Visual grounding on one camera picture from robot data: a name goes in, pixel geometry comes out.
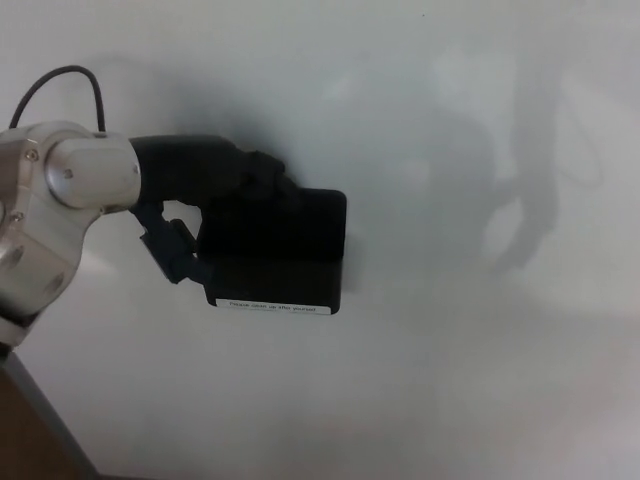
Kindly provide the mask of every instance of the black box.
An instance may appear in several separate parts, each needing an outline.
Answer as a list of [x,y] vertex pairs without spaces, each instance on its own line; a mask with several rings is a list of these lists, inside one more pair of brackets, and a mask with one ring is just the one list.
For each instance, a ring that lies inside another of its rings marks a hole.
[[347,199],[303,189],[294,212],[277,202],[216,202],[203,211],[197,254],[214,268],[211,305],[334,314],[340,309]]

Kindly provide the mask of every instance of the screw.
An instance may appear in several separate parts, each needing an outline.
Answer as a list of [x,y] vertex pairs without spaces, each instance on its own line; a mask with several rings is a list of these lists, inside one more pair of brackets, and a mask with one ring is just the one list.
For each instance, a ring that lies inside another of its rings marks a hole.
[[24,219],[24,213],[22,212],[11,212],[9,215],[9,220],[12,222],[21,222]]
[[62,284],[64,283],[64,273],[59,273],[53,280],[49,282],[49,284],[45,287],[44,291],[47,295],[53,295],[56,293]]
[[27,160],[29,160],[30,162],[36,162],[38,161],[38,151],[37,150],[27,150],[24,154],[24,158],[26,158]]
[[2,268],[13,268],[15,267],[18,262],[20,261],[20,259],[22,258],[22,256],[24,255],[24,247],[20,246],[17,248],[14,248],[13,250],[11,250],[11,252],[9,252],[9,254],[4,257],[2,260],[0,260],[0,267]]

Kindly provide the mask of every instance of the black cable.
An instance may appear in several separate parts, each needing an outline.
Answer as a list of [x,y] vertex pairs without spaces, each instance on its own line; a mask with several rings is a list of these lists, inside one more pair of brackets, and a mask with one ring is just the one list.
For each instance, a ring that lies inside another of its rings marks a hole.
[[20,100],[18,107],[16,108],[13,117],[11,118],[11,123],[9,124],[9,128],[16,128],[18,126],[18,122],[20,122],[20,117],[24,112],[24,109],[27,107],[27,104],[31,101],[33,95],[40,90],[40,88],[47,83],[52,78],[55,78],[59,75],[63,75],[65,73],[81,73],[85,77],[89,79],[91,82],[91,86],[93,87],[93,96],[96,100],[96,114],[98,117],[98,131],[104,132],[105,122],[104,122],[104,105],[102,104],[102,92],[100,91],[100,84],[98,83],[98,79],[91,72],[91,70],[81,67],[79,65],[68,65],[66,67],[56,68],[55,70],[51,70],[49,73],[40,77],[36,83],[34,83],[31,88],[24,94],[24,97]]

